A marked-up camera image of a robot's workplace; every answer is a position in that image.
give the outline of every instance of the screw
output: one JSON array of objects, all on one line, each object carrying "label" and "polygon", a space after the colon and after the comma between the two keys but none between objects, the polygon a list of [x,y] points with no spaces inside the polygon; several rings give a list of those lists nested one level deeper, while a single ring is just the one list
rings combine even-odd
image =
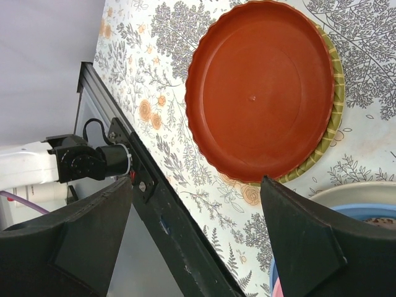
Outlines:
[{"label": "screw", "polygon": [[142,192],[146,191],[146,184],[145,184],[143,181],[140,182],[140,184],[139,184],[139,189],[140,189]]}]

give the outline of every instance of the plate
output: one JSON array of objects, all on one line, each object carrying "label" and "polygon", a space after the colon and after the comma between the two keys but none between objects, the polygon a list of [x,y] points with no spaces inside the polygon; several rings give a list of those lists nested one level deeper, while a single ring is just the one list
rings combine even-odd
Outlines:
[{"label": "plate", "polygon": [[344,72],[342,69],[340,56],[338,55],[337,49],[334,47],[329,36],[320,26],[316,25],[316,28],[321,33],[333,62],[334,100],[332,114],[330,116],[329,123],[327,124],[326,131],[324,132],[321,141],[317,144],[312,154],[310,154],[310,156],[304,161],[304,163],[300,164],[299,167],[278,179],[278,182],[280,183],[291,181],[307,172],[308,169],[312,168],[316,162],[322,158],[326,150],[332,145],[335,136],[340,133],[338,128],[341,125],[342,112],[345,102]]},{"label": "plate", "polygon": [[311,200],[326,207],[345,204],[393,204],[396,205],[396,183],[391,181],[367,181],[333,187],[313,196]]},{"label": "plate", "polygon": [[312,153],[330,118],[333,66],[315,25],[283,3],[253,1],[201,39],[186,81],[200,151],[245,183],[279,178]]}]

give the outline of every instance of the red plate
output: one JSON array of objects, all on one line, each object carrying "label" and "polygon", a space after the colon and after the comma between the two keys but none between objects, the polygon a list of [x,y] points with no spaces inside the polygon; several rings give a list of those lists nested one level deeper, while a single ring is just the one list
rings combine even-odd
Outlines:
[{"label": "red plate", "polygon": [[200,151],[229,177],[279,178],[313,152],[334,97],[330,54],[314,24],[273,1],[237,6],[201,39],[186,82]]}]

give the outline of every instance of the orange flower print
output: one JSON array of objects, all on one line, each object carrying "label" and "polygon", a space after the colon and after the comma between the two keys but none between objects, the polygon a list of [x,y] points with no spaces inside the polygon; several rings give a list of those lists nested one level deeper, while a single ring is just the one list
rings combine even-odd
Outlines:
[{"label": "orange flower print", "polygon": [[146,99],[144,99],[139,105],[139,115],[145,122],[148,122],[151,118],[151,106]]},{"label": "orange flower print", "polygon": [[99,36],[105,33],[105,27],[106,27],[105,20],[102,19],[100,22]]},{"label": "orange flower print", "polygon": [[154,58],[153,63],[154,65],[158,65],[160,63],[160,58],[159,57]]},{"label": "orange flower print", "polygon": [[338,130],[337,133],[335,133],[334,138],[333,138],[332,143],[330,144],[330,146],[331,147],[336,146],[337,142],[343,140],[344,137],[345,137],[345,134],[342,131]]},{"label": "orange flower print", "polygon": [[230,184],[231,186],[234,186],[236,184],[236,181],[229,178],[227,175],[223,174],[223,173],[218,173],[219,177],[222,179],[222,181],[226,184]]},{"label": "orange flower print", "polygon": [[166,102],[166,98],[165,98],[164,95],[161,95],[161,96],[158,97],[158,105],[164,106],[165,102]]},{"label": "orange flower print", "polygon": [[161,116],[158,113],[153,114],[151,117],[151,123],[155,130],[159,130],[162,125]]},{"label": "orange flower print", "polygon": [[113,15],[113,8],[109,7],[109,9],[107,10],[107,16],[111,17]]},{"label": "orange flower print", "polygon": [[258,187],[245,184],[241,188],[243,199],[250,205],[260,203],[260,189]]},{"label": "orange flower print", "polygon": [[138,28],[139,33],[140,34],[144,33],[144,30],[146,30],[146,25],[144,25],[144,24],[140,25],[139,28]]},{"label": "orange flower print", "polygon": [[106,28],[105,28],[105,37],[106,37],[107,39],[110,39],[111,33],[112,33],[112,31],[111,31],[111,26],[110,26],[110,25],[106,25]]},{"label": "orange flower print", "polygon": [[148,47],[147,47],[147,53],[148,54],[151,54],[151,52],[153,51],[153,46],[152,45],[149,45]]},{"label": "orange flower print", "polygon": [[236,252],[239,254],[239,260],[241,261],[241,264],[246,263],[247,259],[245,256],[245,252],[241,252],[239,249],[237,249]]}]

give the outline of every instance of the blue bowl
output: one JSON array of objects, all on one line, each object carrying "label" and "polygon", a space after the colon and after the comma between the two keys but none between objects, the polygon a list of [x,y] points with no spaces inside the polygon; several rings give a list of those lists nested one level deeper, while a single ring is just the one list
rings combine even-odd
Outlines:
[{"label": "blue bowl", "polygon": [[[390,204],[345,204],[331,207],[331,209],[360,221],[368,218],[396,218],[396,205]],[[272,259],[270,268],[271,296],[277,279],[278,270],[274,259]]]}]

